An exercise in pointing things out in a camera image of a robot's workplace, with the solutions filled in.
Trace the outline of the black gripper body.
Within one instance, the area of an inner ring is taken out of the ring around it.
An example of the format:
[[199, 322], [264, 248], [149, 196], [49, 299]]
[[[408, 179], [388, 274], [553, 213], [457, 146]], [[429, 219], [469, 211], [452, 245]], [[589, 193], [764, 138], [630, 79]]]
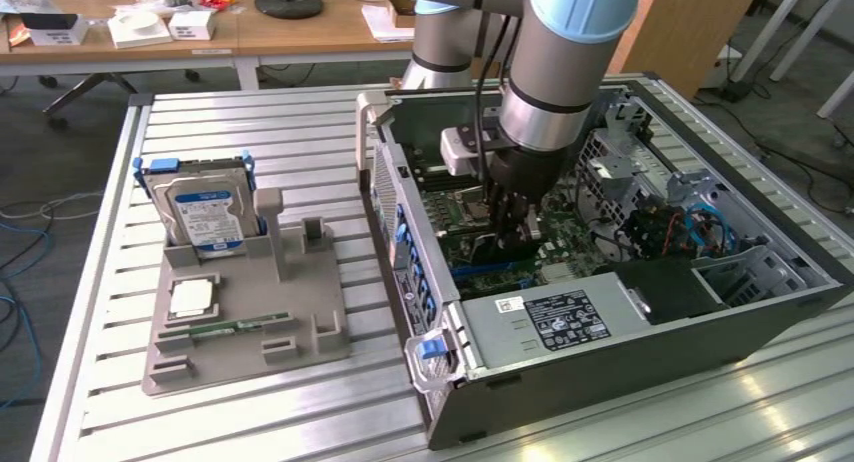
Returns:
[[568, 160], [568, 149], [540, 152], [509, 148], [493, 153], [489, 163], [489, 199], [516, 195], [540, 203], [556, 186]]

